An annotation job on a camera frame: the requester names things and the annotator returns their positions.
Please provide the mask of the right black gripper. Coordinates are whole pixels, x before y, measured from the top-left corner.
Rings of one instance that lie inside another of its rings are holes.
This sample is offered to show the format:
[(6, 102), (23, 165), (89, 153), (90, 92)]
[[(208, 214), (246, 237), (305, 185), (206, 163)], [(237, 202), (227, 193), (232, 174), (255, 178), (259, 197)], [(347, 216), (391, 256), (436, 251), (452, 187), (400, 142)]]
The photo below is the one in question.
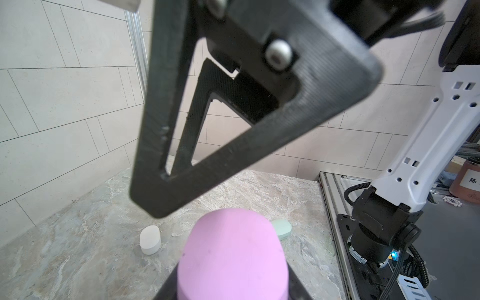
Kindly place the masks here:
[(214, 47), (368, 49), (437, 28), (441, 1), (203, 1), (202, 36)]

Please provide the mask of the mint green earbud case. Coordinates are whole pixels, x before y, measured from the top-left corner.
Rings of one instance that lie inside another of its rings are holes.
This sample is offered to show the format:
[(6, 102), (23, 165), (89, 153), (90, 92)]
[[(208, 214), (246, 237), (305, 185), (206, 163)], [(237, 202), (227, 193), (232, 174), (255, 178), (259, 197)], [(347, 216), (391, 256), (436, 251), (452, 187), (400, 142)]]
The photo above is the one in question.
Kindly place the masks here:
[(275, 219), (271, 221), (271, 224), (277, 234), (277, 237), (279, 238), (280, 241), (285, 240), (286, 238), (291, 236), (292, 232), (292, 225), (291, 223), (286, 220), (286, 219)]

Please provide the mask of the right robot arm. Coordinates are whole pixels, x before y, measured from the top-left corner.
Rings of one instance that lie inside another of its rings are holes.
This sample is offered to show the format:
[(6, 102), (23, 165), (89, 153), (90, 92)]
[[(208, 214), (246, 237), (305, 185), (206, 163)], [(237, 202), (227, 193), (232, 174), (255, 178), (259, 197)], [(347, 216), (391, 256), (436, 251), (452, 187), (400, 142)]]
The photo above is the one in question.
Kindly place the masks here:
[[(370, 47), (437, 25), (440, 1), (156, 1), (131, 199), (154, 218), (368, 97)], [(420, 10), (434, 13), (413, 20)], [(351, 251), (382, 263), (420, 231), (431, 186), (480, 122), (480, 72), (454, 63), (426, 116), (353, 205)]]

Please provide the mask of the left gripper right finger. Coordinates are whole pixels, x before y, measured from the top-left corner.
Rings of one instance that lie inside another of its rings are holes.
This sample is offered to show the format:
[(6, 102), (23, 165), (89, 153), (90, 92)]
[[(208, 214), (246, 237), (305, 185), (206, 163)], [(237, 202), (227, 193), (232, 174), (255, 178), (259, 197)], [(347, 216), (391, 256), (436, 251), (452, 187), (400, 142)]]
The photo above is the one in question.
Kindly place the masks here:
[(287, 264), (288, 268), (288, 300), (313, 300), (309, 292), (306, 290), (299, 277), (296, 275), (292, 267)]

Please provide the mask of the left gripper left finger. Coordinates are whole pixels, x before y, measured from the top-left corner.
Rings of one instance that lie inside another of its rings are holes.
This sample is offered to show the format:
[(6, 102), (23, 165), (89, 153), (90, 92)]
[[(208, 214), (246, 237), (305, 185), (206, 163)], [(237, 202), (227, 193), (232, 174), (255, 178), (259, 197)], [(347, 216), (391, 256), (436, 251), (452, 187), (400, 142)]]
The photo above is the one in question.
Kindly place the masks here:
[(153, 297), (154, 300), (187, 300), (180, 286), (179, 264), (175, 266), (160, 290)]

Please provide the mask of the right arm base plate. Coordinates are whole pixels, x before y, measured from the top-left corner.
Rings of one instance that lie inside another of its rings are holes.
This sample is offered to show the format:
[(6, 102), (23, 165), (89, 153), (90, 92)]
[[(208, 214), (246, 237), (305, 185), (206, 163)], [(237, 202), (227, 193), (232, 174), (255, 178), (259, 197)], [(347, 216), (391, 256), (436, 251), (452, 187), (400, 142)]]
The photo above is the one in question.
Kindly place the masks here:
[[(370, 262), (359, 262), (349, 252), (351, 236), (358, 228), (358, 223), (351, 216), (337, 215), (337, 223), (341, 230), (344, 247), (348, 251), (349, 265), (354, 273), (357, 291), (362, 300), (378, 300), (385, 287), (390, 282), (395, 267), (399, 263), (400, 252), (392, 250), (383, 267)], [(415, 247), (410, 246), (406, 251), (406, 258), (400, 265), (400, 273), (396, 283), (389, 292), (388, 300), (430, 300), (426, 291), (429, 285), (428, 272), (425, 261)]]

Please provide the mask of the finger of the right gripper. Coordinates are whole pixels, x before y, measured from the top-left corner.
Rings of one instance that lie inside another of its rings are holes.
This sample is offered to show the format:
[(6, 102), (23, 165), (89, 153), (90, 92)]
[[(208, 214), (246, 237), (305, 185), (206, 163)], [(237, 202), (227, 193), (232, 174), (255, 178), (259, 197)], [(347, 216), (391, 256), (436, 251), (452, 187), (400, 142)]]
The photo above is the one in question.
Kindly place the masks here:
[(172, 175), (192, 167), (191, 160), (212, 100), (221, 101), (251, 126), (280, 107), (279, 101), (252, 77), (238, 74), (233, 79), (207, 59), (192, 97)]
[[(130, 197), (163, 218), (372, 93), (382, 1), (157, 1)], [(212, 100), (249, 129), (192, 164)]]

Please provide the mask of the purple earbud case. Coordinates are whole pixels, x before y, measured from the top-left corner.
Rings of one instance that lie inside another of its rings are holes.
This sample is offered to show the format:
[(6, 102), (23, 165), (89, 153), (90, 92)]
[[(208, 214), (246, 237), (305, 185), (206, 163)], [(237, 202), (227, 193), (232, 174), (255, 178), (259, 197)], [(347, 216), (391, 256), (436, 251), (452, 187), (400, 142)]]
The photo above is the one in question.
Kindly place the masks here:
[(241, 208), (193, 226), (177, 267), (179, 300), (286, 300), (289, 270), (273, 225)]

